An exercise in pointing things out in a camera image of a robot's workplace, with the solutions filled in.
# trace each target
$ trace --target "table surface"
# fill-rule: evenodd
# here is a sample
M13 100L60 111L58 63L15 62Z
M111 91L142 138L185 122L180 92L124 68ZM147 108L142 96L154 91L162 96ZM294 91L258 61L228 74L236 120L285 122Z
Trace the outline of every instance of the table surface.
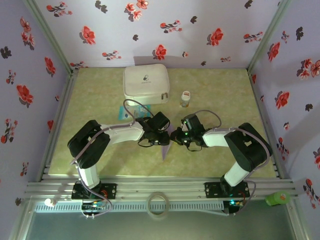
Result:
M72 156L68 141L89 120L100 124L125 123L118 120L119 107L125 99L123 93L124 68L82 68L76 78L62 129L49 169L50 175L75 175L69 163ZM237 127L249 122L263 137L263 124L254 93L245 69L168 69L170 100L151 105L156 114L163 112L173 126L181 119L201 109L217 113L222 128ZM183 91L191 92L190 105L180 107ZM205 128L217 126L217 118L206 112L198 114ZM235 158L228 147L204 148L191 152L185 146L172 144L165 160L160 146L139 147L136 141L114 144L104 151L97 163L100 176L174 176L221 177L234 164ZM256 171L252 177L275 177L270 163Z

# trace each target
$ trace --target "floral wallpaper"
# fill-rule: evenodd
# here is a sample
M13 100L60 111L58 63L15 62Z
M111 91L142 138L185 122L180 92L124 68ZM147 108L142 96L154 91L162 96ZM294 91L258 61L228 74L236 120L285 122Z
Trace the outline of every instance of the floral wallpaper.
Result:
M319 11L317 0L292 1L251 71L274 152L300 193L313 239L320 239L320 28L309 23Z
M36 181L67 71L21 0L1 0L0 21L0 239L5 240L27 183Z
M247 68L279 4L279 0L35 2L71 67L81 62L84 67L161 62L168 68ZM271 60L277 48L272 46Z

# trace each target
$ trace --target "tape roll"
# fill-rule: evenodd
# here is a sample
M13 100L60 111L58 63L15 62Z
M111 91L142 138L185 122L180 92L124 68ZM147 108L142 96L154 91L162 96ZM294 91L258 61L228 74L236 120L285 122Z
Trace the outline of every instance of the tape roll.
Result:
M151 206L151 201L152 199L154 198L161 198L164 200L165 202L165 209L163 212L161 213L155 213L155 212L152 212L151 209L150 209L150 206ZM152 217L153 219L155 220L162 220L164 219L167 215L168 215L168 212L169 212L169 199L167 198L167 196L163 193L163 192L160 192L160 191L155 191L153 192L152 194L150 194L150 196L147 198L146 200L146 212L149 214L150 217Z

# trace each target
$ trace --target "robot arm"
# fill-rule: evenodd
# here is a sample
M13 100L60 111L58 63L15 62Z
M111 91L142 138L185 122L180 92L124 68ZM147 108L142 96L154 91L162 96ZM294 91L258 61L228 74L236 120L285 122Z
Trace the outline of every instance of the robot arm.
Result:
M198 117L191 114L181 120L181 127L178 127L170 138L179 145L185 145L188 150L191 143L195 143L201 149L216 146L230 148L236 162L220 180L221 190L226 195L230 195L233 188L267 160L266 149L269 155L272 155L269 144L249 123L244 123L238 128L205 129Z
M147 139L150 146L169 145L168 132L160 130L169 123L161 112L154 117L136 119L134 124L127 125L100 125L96 120L88 121L68 142L71 155L75 158L89 143L90 138L102 129L108 129L99 134L89 145L84 153L77 159L79 173L85 185L89 189L99 191L100 179L97 173L96 163L103 152L113 144L126 141L139 141Z

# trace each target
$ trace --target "white knob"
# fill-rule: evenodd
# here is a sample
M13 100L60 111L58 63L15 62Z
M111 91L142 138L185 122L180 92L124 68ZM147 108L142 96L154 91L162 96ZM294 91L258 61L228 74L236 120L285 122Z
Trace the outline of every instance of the white knob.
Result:
M48 207L54 207L56 204L57 204L57 201L56 201L56 200L53 200L53 199L50 199L50 198L47 198L47 199L44 201L44 205L46 205L46 206L48 206Z

